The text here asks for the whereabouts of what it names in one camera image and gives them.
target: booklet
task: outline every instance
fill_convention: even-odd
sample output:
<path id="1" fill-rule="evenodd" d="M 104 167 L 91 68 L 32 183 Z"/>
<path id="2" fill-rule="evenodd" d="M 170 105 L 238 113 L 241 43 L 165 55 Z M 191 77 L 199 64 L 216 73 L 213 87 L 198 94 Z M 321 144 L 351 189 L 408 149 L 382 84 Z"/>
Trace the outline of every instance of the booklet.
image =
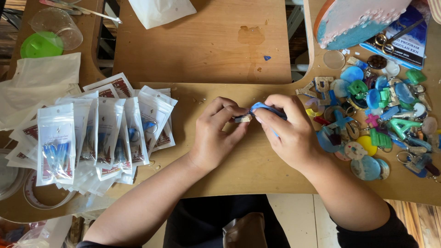
<path id="1" fill-rule="evenodd" d="M 427 1 L 413 0 L 407 7 L 406 12 L 401 14 L 398 20 L 392 22 L 382 32 L 387 38 L 391 38 L 422 18 L 424 18 L 425 21 L 392 43 L 395 51 L 391 55 L 384 54 L 381 51 L 381 48 L 375 44 L 375 36 L 364 43 L 361 43 L 360 46 L 392 60 L 397 64 L 401 64 L 406 68 L 416 68 L 421 70 L 424 65 L 427 25 L 429 24 L 430 19 L 430 8 Z"/>

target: black pants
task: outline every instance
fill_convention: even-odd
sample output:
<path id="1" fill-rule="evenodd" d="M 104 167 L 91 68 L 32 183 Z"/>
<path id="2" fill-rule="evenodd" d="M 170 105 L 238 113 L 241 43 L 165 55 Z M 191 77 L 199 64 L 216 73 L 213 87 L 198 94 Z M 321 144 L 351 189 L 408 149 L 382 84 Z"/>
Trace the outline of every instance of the black pants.
<path id="1" fill-rule="evenodd" d="M 252 212 L 263 213 L 269 248 L 290 247 L 266 195 L 226 195 L 181 199 L 167 220 L 164 248 L 222 248 L 222 228 Z"/>

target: hand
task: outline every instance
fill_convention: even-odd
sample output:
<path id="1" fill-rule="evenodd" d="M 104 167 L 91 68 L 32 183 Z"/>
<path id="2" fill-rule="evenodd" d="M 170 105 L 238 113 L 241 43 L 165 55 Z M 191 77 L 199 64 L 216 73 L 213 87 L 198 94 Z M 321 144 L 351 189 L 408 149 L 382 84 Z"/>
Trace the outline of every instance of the hand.
<path id="1" fill-rule="evenodd" d="M 196 120 L 194 145 L 188 156 L 202 169 L 213 170 L 221 164 L 234 146 L 245 136 L 249 122 L 240 123 L 228 134 L 222 131 L 233 116 L 241 116 L 250 109 L 240 108 L 233 100 L 223 97 L 214 99 Z"/>
<path id="2" fill-rule="evenodd" d="M 283 161 L 300 171 L 309 164 L 319 163 L 326 156 L 318 143 L 311 120 L 297 96 L 274 94 L 266 99 L 265 104 L 278 110 L 283 109 L 288 117 L 284 121 L 263 108 L 253 111 L 262 124 L 271 147 Z"/>

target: pink cross keychain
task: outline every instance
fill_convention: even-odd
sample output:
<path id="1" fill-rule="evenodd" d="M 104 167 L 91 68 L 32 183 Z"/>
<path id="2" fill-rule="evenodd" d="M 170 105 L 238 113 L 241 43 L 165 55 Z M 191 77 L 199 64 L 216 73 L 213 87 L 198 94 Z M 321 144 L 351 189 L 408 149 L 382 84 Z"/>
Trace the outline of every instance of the pink cross keychain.
<path id="1" fill-rule="evenodd" d="M 366 123 L 371 123 L 374 128 L 378 127 L 377 120 L 380 118 L 378 115 L 368 114 L 368 118 L 365 120 Z"/>

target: water stain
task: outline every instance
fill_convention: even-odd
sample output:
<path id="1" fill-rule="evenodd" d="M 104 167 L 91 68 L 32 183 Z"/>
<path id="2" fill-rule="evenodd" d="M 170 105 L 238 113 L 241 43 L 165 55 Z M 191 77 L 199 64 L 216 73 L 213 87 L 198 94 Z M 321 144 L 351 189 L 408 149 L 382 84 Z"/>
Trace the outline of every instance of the water stain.
<path id="1" fill-rule="evenodd" d="M 254 69 L 258 62 L 257 46 L 265 41 L 265 35 L 261 32 L 261 28 L 258 26 L 251 28 L 241 26 L 237 41 L 242 44 L 248 44 L 248 49 L 250 51 L 250 69 L 248 70 L 247 80 L 256 81 Z"/>

